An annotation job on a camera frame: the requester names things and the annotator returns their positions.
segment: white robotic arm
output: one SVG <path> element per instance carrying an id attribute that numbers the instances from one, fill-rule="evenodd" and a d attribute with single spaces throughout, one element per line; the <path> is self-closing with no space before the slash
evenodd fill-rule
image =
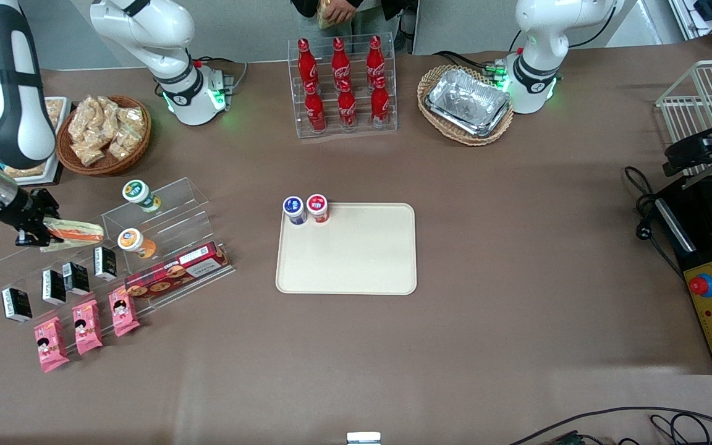
<path id="1" fill-rule="evenodd" d="M 54 152 L 32 32 L 16 0 L 0 0 L 0 163 L 39 166 Z M 47 245 L 43 216 L 57 214 L 45 189 L 26 192 L 0 170 L 0 221 L 19 232 L 18 245 Z"/>
<path id="2" fill-rule="evenodd" d="M 169 109 L 187 125 L 205 124 L 226 109 L 220 70 L 195 65 L 189 11 L 171 0 L 94 0 L 93 28 L 130 51 L 164 88 Z"/>
<path id="3" fill-rule="evenodd" d="M 512 109 L 522 114 L 543 107 L 568 52 L 565 31 L 607 20 L 624 0 L 518 0 L 515 18 L 526 33 L 523 52 L 507 56 Z"/>

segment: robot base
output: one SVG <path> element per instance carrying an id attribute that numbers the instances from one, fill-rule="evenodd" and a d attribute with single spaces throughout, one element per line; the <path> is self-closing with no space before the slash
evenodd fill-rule
<path id="1" fill-rule="evenodd" d="M 169 110 L 177 116 L 178 120 L 186 125 L 202 125 L 216 117 L 218 113 L 226 111 L 227 101 L 224 88 L 223 75 L 220 70 L 209 67 L 198 68 L 203 76 L 203 87 L 200 92 L 190 100 L 189 104 L 172 103 L 166 95 Z"/>
<path id="2" fill-rule="evenodd" d="M 539 109 L 542 109 L 543 104 L 549 98 L 552 88 L 556 82 L 550 82 L 545 85 L 543 82 L 533 84 L 531 86 L 532 92 L 529 92 L 526 85 L 522 84 L 520 80 L 516 77 L 514 70 L 512 70 L 512 65 L 514 65 L 516 59 L 518 59 L 518 54 L 510 54 L 507 56 L 507 82 L 508 88 L 507 93 L 509 94 L 509 101 L 512 104 L 512 112 L 520 114 L 530 114 L 534 113 Z"/>

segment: red glass bottle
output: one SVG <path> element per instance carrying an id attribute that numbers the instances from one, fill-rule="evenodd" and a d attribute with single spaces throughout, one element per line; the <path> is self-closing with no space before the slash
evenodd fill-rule
<path id="1" fill-rule="evenodd" d="M 304 90 L 308 84 L 312 84 L 315 91 L 320 92 L 317 80 L 317 62 L 309 51 L 309 42 L 306 39 L 299 39 L 299 74 L 302 77 Z"/>
<path id="2" fill-rule="evenodd" d="M 375 90 L 371 98 L 373 113 L 371 122 L 376 129 L 383 129 L 389 121 L 389 93 L 386 91 L 386 78 L 375 79 Z"/>
<path id="3" fill-rule="evenodd" d="M 309 83 L 305 85 L 306 89 L 306 99 L 304 99 L 304 106 L 307 110 L 307 117 L 309 118 L 309 127 L 311 127 L 311 132 L 319 135 L 326 130 L 326 116 L 323 110 L 323 101 L 320 96 L 317 95 L 316 88 L 313 84 Z"/>
<path id="4" fill-rule="evenodd" d="M 339 82 L 339 122 L 346 132 L 353 132 L 356 129 L 356 98 L 350 92 L 350 79 L 342 79 Z"/>
<path id="5" fill-rule="evenodd" d="M 347 79 L 350 82 L 350 60 L 345 54 L 345 41 L 334 37 L 334 56 L 331 58 L 331 73 L 334 74 L 334 87 L 341 90 L 340 83 Z"/>
<path id="6" fill-rule="evenodd" d="M 381 51 L 381 37 L 370 37 L 370 53 L 367 54 L 367 90 L 375 87 L 375 79 L 384 75 L 384 53 Z"/>

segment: aluminum foil tray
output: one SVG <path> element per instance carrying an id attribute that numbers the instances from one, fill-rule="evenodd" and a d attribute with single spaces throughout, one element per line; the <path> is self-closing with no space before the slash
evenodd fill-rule
<path id="1" fill-rule="evenodd" d="M 425 105 L 469 134 L 486 137 L 509 109 L 509 96 L 465 70 L 448 70 L 428 93 Z"/>

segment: brown table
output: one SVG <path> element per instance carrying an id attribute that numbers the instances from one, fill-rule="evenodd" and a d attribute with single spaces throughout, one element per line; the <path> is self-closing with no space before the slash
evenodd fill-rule
<path id="1" fill-rule="evenodd" d="M 634 237 L 636 194 L 621 181 L 634 164 L 666 183 L 653 101 L 700 59 L 712 39 L 573 51 L 545 109 L 477 149 L 416 108 L 435 57 L 398 59 L 396 134 L 312 142 L 296 138 L 283 63 L 250 67 L 232 112 L 203 127 L 170 116 L 145 70 L 46 73 L 47 94 L 126 94 L 155 120 L 149 154 L 126 174 L 66 172 L 51 189 L 62 215 L 120 205 L 127 178 L 187 176 L 238 271 L 48 375 L 0 301 L 0 444 L 342 443 L 364 430 L 390 445 L 508 443 L 615 405 L 712 414 L 689 297 Z M 279 293 L 279 205 L 313 192 L 410 203 L 415 293 Z M 11 242 L 0 229 L 0 256 Z M 572 426 L 653 440 L 638 412 Z"/>

